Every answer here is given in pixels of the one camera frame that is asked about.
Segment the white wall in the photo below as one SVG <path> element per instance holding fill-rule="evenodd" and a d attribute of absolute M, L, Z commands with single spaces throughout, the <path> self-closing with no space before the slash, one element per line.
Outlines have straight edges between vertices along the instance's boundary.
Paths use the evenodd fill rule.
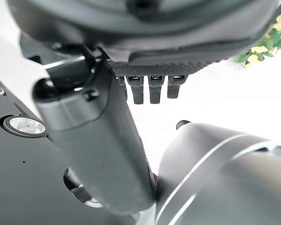
<path fill-rule="evenodd" d="M 47 73 L 22 58 L 18 34 L 5 2 L 0 0 L 0 79 L 36 112 L 31 88 Z M 180 120 L 281 140 L 281 55 L 248 70 L 231 61 L 210 65 L 189 76 L 176 100 L 166 98 L 164 86 L 160 105 L 149 104 L 148 85 L 144 92 L 144 105 L 133 104 L 131 91 L 128 104 L 155 172 Z"/>

